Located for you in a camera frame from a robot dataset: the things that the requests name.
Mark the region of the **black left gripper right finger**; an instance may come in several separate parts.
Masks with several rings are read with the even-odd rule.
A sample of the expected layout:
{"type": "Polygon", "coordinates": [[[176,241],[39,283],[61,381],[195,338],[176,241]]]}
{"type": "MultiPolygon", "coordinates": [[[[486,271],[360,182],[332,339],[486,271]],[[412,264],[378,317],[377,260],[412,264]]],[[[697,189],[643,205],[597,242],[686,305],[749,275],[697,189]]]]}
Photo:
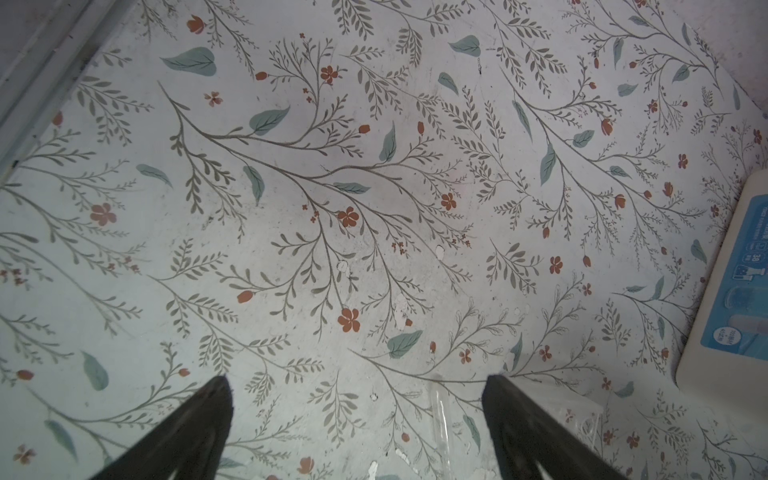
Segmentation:
{"type": "Polygon", "coordinates": [[[501,478],[623,477],[506,377],[487,377],[481,403],[501,478]]]}

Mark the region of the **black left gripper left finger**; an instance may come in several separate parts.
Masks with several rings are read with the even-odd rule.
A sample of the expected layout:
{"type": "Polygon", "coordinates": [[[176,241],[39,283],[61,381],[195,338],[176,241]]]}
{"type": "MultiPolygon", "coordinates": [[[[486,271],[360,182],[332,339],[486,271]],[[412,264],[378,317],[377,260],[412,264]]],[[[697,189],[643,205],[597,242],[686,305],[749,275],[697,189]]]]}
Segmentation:
{"type": "Polygon", "coordinates": [[[229,381],[215,376],[96,479],[213,479],[234,413],[229,381]]]}

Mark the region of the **white plastic storage bin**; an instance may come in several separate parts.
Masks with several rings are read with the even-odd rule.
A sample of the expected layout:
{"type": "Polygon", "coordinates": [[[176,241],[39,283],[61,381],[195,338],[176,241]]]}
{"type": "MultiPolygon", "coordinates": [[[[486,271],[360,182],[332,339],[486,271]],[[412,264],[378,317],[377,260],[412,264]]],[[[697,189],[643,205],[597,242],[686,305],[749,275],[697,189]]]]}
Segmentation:
{"type": "Polygon", "coordinates": [[[750,175],[675,373],[678,388],[767,421],[767,171],[750,175]]]}

